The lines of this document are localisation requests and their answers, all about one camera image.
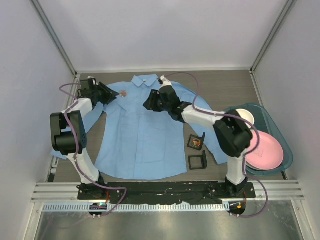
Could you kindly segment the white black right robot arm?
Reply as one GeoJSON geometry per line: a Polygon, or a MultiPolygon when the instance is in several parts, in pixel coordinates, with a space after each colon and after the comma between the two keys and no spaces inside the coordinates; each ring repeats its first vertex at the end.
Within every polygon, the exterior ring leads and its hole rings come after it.
{"type": "Polygon", "coordinates": [[[230,197],[244,192],[248,177],[245,171],[245,155],[253,134],[247,121],[235,110],[224,113],[197,108],[191,102],[180,100],[171,85],[152,90],[143,107],[149,111],[167,112],[175,121],[197,124],[213,130],[221,150],[227,155],[225,189],[230,197]]]}

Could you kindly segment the orange painted round brooch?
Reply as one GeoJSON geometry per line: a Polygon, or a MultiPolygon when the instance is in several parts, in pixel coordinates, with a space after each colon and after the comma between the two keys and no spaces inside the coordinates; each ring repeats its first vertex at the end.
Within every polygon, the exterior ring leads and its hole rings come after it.
{"type": "Polygon", "coordinates": [[[202,142],[199,138],[194,138],[191,143],[193,147],[199,148],[202,142]]]}

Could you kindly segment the pink blossom round brooch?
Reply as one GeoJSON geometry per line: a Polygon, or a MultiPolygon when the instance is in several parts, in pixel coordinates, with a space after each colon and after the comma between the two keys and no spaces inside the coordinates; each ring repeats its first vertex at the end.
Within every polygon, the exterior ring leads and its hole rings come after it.
{"type": "Polygon", "coordinates": [[[127,92],[126,92],[125,90],[121,90],[121,91],[119,92],[119,95],[120,95],[121,97],[126,97],[128,94],[127,94],[127,92]]]}

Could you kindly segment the blue button-up shirt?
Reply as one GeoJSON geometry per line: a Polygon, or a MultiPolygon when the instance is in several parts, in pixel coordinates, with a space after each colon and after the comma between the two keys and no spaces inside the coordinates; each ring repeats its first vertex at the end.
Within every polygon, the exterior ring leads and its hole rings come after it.
{"type": "Polygon", "coordinates": [[[106,113],[106,124],[95,167],[102,173],[125,180],[160,180],[187,172],[184,125],[163,112],[143,104],[151,90],[158,90],[158,77],[134,76],[131,81],[112,83],[118,96],[110,104],[98,103],[83,120],[86,131],[106,113]]]}

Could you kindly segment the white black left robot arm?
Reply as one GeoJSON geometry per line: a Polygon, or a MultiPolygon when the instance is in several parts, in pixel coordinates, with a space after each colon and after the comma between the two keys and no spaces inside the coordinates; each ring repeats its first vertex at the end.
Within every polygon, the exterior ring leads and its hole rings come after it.
{"type": "Polygon", "coordinates": [[[83,118],[98,103],[110,104],[119,93],[97,82],[92,76],[77,85],[80,88],[77,96],[72,97],[72,104],[50,115],[52,147],[66,156],[79,174],[80,184],[76,188],[80,199],[103,198],[109,191],[126,191],[125,187],[107,186],[101,172],[94,166],[87,151],[87,133],[83,122],[83,118]]]}

